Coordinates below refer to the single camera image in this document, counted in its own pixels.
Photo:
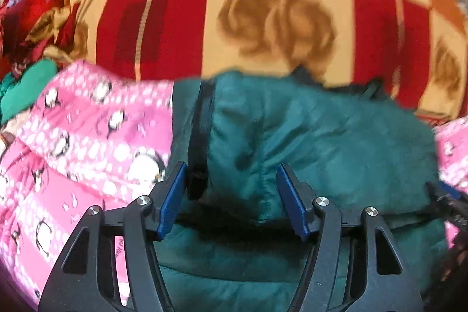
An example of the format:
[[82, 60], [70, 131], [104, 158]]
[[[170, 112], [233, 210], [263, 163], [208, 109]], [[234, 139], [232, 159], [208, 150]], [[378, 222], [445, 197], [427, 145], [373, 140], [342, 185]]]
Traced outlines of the green cloth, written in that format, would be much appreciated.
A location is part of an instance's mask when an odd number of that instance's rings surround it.
[[19, 79], [7, 74], [1, 80], [1, 124], [34, 105], [57, 72], [56, 63], [44, 58], [31, 65]]

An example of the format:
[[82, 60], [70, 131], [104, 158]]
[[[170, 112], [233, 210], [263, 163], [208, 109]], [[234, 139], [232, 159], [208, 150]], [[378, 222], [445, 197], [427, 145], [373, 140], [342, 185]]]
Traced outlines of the red clothes pile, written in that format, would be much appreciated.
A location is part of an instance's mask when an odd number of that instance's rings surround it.
[[59, 31], [54, 13], [64, 0], [5, 0], [1, 4], [1, 69], [20, 78], [42, 59]]

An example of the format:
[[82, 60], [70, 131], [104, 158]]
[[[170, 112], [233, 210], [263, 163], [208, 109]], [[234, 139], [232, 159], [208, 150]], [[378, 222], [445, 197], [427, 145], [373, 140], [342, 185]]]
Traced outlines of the teal quilted puffer jacket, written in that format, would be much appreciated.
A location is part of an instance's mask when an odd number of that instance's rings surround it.
[[311, 246], [285, 212], [280, 165], [340, 208], [375, 207], [420, 296], [430, 287], [446, 248], [425, 188], [433, 134], [378, 82], [227, 72], [177, 81], [172, 106], [170, 162], [186, 162], [188, 187], [156, 253], [175, 310], [290, 311]]

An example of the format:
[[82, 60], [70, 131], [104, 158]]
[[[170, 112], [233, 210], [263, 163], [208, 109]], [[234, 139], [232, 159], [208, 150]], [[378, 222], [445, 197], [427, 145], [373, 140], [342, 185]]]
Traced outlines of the pink penguin fleece blanket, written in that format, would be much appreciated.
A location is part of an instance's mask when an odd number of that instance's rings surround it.
[[1, 274], [30, 306], [88, 207], [124, 207], [166, 177], [173, 88], [78, 61], [38, 97], [1, 158]]

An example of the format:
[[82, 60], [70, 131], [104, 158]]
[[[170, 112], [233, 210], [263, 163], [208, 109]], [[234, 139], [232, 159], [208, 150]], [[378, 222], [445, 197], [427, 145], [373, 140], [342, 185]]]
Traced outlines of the red orange rose blanket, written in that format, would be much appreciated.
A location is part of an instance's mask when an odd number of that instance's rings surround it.
[[467, 19], [456, 0], [65, 0], [84, 57], [136, 80], [230, 68], [327, 86], [381, 78], [436, 122], [467, 112]]

